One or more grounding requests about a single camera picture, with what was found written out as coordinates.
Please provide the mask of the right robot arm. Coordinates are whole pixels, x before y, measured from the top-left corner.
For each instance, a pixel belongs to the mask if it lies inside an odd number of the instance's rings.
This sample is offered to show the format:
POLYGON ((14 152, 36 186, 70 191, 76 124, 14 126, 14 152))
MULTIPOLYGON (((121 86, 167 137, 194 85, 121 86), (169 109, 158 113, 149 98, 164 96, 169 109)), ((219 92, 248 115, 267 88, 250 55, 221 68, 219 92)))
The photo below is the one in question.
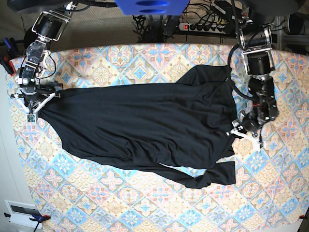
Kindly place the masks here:
POLYGON ((59 40, 77 5, 71 1, 60 9, 43 11, 31 28, 37 38, 26 49, 26 63, 15 75, 18 90, 11 96, 20 102, 26 113, 38 112, 51 98, 58 97, 56 91, 63 88, 53 78, 56 65, 50 74, 45 73, 48 68, 46 60, 51 58, 50 42, 59 40))

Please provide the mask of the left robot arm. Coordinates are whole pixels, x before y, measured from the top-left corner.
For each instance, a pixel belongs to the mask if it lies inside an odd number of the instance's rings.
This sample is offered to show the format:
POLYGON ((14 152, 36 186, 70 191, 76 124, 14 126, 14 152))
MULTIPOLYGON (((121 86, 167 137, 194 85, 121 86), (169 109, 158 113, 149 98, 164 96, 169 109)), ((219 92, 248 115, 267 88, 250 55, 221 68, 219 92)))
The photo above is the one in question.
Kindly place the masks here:
POLYGON ((271 29, 267 24, 254 23, 247 14, 237 18, 235 25, 238 43, 232 47, 227 62, 231 62, 232 55, 237 49, 241 50, 245 72, 249 76, 249 94, 242 93, 236 87, 230 74, 227 75, 227 79, 239 96, 253 103, 253 108, 248 113, 242 112, 242 117, 232 122, 234 128, 231 133, 244 137, 250 132, 253 137, 257 137, 258 130, 279 115, 274 81, 270 75, 275 70, 271 53, 271 29))

